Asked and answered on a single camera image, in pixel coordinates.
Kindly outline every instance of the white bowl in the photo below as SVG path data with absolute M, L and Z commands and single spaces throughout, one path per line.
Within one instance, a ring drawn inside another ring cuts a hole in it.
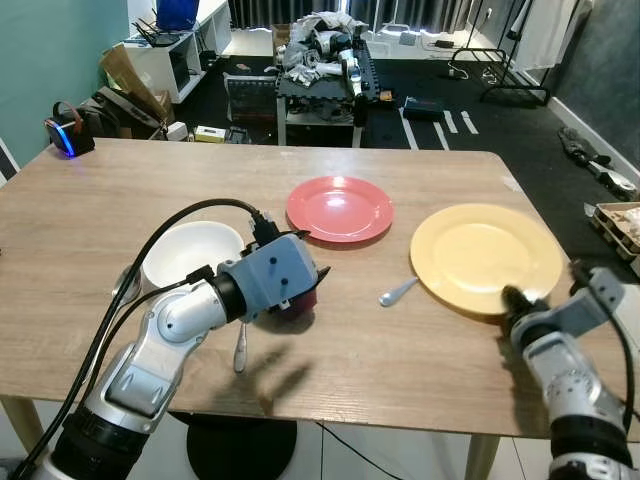
M 226 260 L 239 260 L 242 237 L 219 222 L 191 222 L 167 230 L 142 262 L 143 290 L 164 287 L 183 280 L 189 273 Z

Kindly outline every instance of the clothing rack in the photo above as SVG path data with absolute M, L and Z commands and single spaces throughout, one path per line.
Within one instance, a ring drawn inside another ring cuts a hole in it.
M 519 32 L 517 32 L 517 37 L 513 41 L 511 52 L 507 57 L 506 51 L 500 47 L 502 45 L 502 41 L 504 40 L 504 36 L 507 32 L 507 28 L 509 28 L 509 21 L 511 20 L 511 14 L 513 13 L 513 10 L 516 6 L 516 2 L 518 2 L 518 0 L 513 0 L 511 2 L 511 6 L 509 7 L 509 14 L 507 15 L 507 20 L 505 21 L 504 27 L 502 27 L 502 33 L 500 34 L 500 41 L 498 42 L 497 47 L 496 48 L 470 48 L 469 45 L 471 44 L 471 38 L 473 37 L 473 32 L 476 30 L 478 17 L 480 16 L 480 12 L 482 11 L 482 4 L 484 3 L 484 0 L 480 0 L 480 3 L 478 5 L 478 10 L 476 10 L 475 17 L 473 18 L 473 24 L 471 25 L 471 32 L 469 33 L 469 39 L 467 40 L 467 45 L 465 47 L 459 48 L 454 52 L 453 56 L 451 57 L 451 63 L 453 63 L 456 59 L 456 56 L 462 52 L 471 52 L 474 56 L 476 52 L 484 53 L 489 59 L 489 61 L 493 63 L 500 62 L 500 65 L 502 66 L 502 74 L 495 75 L 496 78 L 500 77 L 500 80 L 495 85 L 490 85 L 489 87 L 487 87 L 487 89 L 484 92 L 482 92 L 482 95 L 480 95 L 480 101 L 483 101 L 487 96 L 487 94 L 492 90 L 528 90 L 528 91 L 543 92 L 544 93 L 543 99 L 540 99 L 535 95 L 534 97 L 539 100 L 541 105 L 546 105 L 547 102 L 549 101 L 549 97 L 551 96 L 551 92 L 549 91 L 549 89 L 543 85 L 549 73 L 548 68 L 545 70 L 544 75 L 542 76 L 542 79 L 540 80 L 540 83 L 538 85 L 531 83 L 527 78 L 523 77 L 522 75 L 519 75 L 518 77 L 521 78 L 524 83 L 506 83 L 507 73 L 509 72 L 509 67 L 511 66 L 513 55 L 515 54 L 518 43 L 520 43 L 522 31 L 524 30 L 524 27 L 527 24 L 527 19 L 529 18 L 529 12 L 531 11 L 531 7 L 533 6 L 533 1 L 529 2 L 529 5 L 527 5 L 527 11 L 524 14 L 522 26 L 520 27 Z M 500 60 L 495 60 L 494 57 L 490 55 L 491 53 L 500 57 Z M 514 75 L 511 75 L 510 77 L 513 79 L 514 82 L 517 82 Z

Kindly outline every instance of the table leg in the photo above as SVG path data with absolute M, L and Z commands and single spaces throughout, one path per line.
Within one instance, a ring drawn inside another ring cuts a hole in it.
M 362 127 L 353 127 L 353 139 L 351 140 L 351 148 L 360 148 L 362 140 Z
M 473 434 L 467 455 L 467 470 L 464 480 L 486 480 L 493 466 L 500 437 L 497 435 Z
M 27 452 L 30 452 L 44 433 L 33 400 L 1 396 L 0 403 L 2 403 L 13 429 L 20 438 L 22 446 Z
M 278 116 L 278 145 L 287 144 L 287 98 L 278 97 L 276 100 Z

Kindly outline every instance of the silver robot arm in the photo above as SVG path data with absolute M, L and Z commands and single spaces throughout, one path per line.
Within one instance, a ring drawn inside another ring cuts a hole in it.
M 317 271 L 294 234 L 254 248 L 191 290 L 170 292 L 144 314 L 140 334 L 123 348 L 76 412 L 69 415 L 37 480 L 123 479 L 166 412 L 185 360 L 211 330 L 255 319 L 316 287 Z
M 611 311 L 624 295 L 606 269 L 593 269 L 593 292 Z M 640 480 L 627 448 L 621 402 L 600 380 L 574 337 L 608 320 L 591 290 L 581 288 L 563 306 L 529 303 L 514 287 L 503 299 L 509 309 L 512 346 L 542 389 L 551 425 L 551 480 Z

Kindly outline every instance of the yellow plate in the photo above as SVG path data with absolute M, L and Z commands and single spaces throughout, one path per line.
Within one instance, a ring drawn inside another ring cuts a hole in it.
M 446 208 L 411 239 L 411 262 L 422 283 L 446 302 L 477 313 L 505 312 L 505 285 L 545 297 L 563 260 L 555 238 L 529 217 L 495 205 Z

